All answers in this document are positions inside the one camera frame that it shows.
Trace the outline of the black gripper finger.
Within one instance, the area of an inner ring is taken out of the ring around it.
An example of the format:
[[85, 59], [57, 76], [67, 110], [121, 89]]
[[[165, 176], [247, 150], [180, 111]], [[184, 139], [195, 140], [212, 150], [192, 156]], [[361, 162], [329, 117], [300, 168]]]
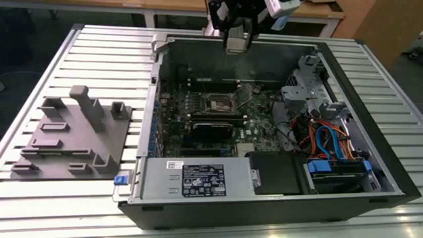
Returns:
[[231, 25], [224, 24], [220, 27], [220, 32], [223, 33], [223, 48], [227, 49], [227, 40], [228, 40], [228, 33], [229, 33]]
[[260, 32], [260, 26], [259, 26], [256, 14], [252, 14], [248, 17], [245, 17], [245, 28], [248, 33], [245, 47], [249, 48], [252, 45], [253, 38]]

